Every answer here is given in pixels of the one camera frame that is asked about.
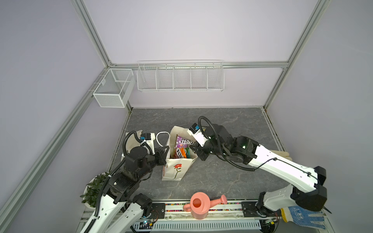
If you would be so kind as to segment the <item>brown M&M's packet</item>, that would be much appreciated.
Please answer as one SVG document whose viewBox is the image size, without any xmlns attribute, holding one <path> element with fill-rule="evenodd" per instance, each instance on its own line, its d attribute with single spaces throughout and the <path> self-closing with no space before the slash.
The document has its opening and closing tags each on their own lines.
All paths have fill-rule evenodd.
<svg viewBox="0 0 373 233">
<path fill-rule="evenodd" d="M 193 144 L 194 144 L 193 140 L 176 135 L 175 148 L 188 148 L 190 145 L 193 145 Z"/>
</svg>

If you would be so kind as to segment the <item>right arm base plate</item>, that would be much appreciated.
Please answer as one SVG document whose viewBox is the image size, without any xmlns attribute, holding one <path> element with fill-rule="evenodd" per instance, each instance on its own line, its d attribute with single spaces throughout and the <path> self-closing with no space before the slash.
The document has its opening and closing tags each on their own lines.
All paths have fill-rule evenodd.
<svg viewBox="0 0 373 233">
<path fill-rule="evenodd" d="M 258 206 L 257 201 L 241 202 L 244 217 L 281 217 L 281 210 L 272 211 L 264 206 Z"/>
</svg>

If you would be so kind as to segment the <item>green Fox's spring tea bag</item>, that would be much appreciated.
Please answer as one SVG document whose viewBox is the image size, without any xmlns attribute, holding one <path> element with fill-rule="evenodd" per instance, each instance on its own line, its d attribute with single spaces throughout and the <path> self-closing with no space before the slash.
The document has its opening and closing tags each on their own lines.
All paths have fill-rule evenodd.
<svg viewBox="0 0 373 233">
<path fill-rule="evenodd" d="M 191 148 L 186 148 L 186 157 L 187 159 L 194 159 L 195 155 Z"/>
</svg>

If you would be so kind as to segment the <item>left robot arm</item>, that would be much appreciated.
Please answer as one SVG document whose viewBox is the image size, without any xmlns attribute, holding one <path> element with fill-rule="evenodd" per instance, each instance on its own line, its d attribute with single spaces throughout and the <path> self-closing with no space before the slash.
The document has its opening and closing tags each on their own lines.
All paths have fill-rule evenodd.
<svg viewBox="0 0 373 233">
<path fill-rule="evenodd" d="M 100 188 L 95 210 L 82 228 L 83 233 L 125 233 L 135 222 L 151 214 L 153 201 L 144 194 L 133 194 L 153 169 L 166 165 L 169 146 L 156 148 L 154 133 L 126 134 L 122 159 Z"/>
</svg>

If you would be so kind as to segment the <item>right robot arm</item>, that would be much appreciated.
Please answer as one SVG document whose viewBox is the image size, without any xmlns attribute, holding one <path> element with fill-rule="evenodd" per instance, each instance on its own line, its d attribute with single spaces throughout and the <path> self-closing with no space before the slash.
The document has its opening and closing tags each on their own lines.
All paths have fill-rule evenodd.
<svg viewBox="0 0 373 233">
<path fill-rule="evenodd" d="M 195 139 L 192 150 L 203 161 L 215 155 L 235 168 L 251 172 L 262 169 L 289 183 L 277 191 L 261 192 L 252 213 L 269 216 L 296 205 L 313 212 L 324 208 L 327 201 L 324 168 L 294 163 L 248 137 L 232 137 L 221 125 L 202 129 L 193 124 L 187 133 Z"/>
</svg>

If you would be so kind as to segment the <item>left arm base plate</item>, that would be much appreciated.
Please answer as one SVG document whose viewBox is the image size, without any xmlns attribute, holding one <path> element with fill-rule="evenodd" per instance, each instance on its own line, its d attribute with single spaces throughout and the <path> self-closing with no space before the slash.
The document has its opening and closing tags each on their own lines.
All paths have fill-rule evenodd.
<svg viewBox="0 0 373 233">
<path fill-rule="evenodd" d="M 164 219 L 166 213 L 165 203 L 153 203 L 150 212 L 143 216 L 143 219 Z"/>
</svg>

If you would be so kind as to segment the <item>white paper gift bag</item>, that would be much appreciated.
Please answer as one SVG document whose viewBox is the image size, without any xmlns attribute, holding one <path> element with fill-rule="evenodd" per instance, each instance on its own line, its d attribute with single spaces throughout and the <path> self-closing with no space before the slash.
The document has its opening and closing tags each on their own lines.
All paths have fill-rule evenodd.
<svg viewBox="0 0 373 233">
<path fill-rule="evenodd" d="M 167 142 L 170 150 L 163 167 L 163 181 L 180 181 L 197 160 L 198 156 L 190 146 L 196 140 L 188 133 L 188 129 L 174 126 Z"/>
</svg>

